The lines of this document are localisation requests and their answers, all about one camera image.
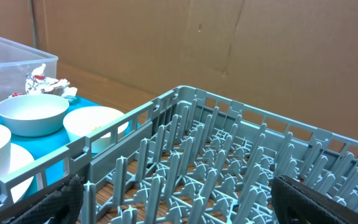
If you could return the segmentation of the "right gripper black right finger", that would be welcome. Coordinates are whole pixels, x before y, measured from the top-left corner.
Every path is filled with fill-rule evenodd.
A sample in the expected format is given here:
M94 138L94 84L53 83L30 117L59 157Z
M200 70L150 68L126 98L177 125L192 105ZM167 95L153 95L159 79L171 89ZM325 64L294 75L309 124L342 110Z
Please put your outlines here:
M280 224L358 224L358 213L286 175L273 179L272 206Z

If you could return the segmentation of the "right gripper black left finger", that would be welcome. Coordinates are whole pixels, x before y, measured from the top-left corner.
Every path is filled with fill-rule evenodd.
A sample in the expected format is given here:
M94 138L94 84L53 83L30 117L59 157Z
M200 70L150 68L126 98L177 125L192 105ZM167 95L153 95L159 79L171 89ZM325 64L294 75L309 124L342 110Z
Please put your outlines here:
M24 213L8 223L76 223L83 205L84 187L78 175L70 177Z

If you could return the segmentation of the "grey bowl with rice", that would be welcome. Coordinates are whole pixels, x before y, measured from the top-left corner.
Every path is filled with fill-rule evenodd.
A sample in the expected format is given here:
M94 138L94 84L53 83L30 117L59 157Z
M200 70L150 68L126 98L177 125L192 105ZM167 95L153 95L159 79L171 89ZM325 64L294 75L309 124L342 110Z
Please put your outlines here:
M57 95L15 96L0 102L0 117L12 134L46 136L62 128L69 105Z

